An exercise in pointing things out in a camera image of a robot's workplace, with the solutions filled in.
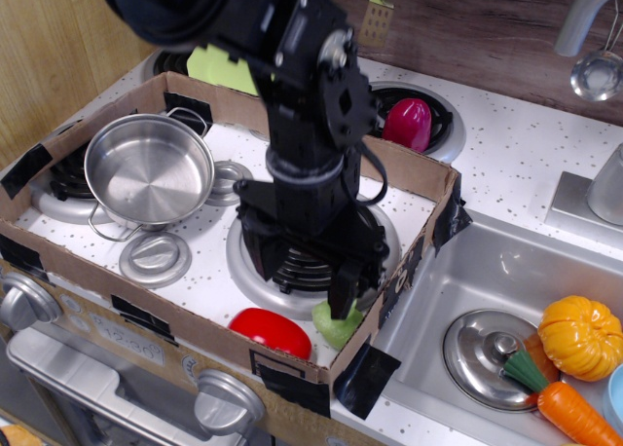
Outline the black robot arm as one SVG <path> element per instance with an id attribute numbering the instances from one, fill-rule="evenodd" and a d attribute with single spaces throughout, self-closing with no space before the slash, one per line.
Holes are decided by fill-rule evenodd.
<path id="1" fill-rule="evenodd" d="M 149 43 L 211 45 L 247 63 L 267 110 L 272 181 L 235 187 L 244 243 L 264 279 L 293 247 L 323 261 L 331 316 L 345 318 L 380 285 L 388 255 L 384 228 L 358 196 L 378 103 L 346 13 L 331 0 L 105 1 Z"/>

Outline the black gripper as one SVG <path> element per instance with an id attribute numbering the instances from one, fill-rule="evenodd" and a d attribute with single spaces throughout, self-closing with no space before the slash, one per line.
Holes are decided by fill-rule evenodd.
<path id="1" fill-rule="evenodd" d="M 274 180 L 242 180 L 238 219 L 256 273 L 273 278 L 297 246 L 334 273 L 328 292 L 332 319 L 346 319 L 365 289 L 380 286 L 389 254 L 371 204 L 359 200 L 361 167 L 347 167 L 329 182 L 299 189 Z"/>

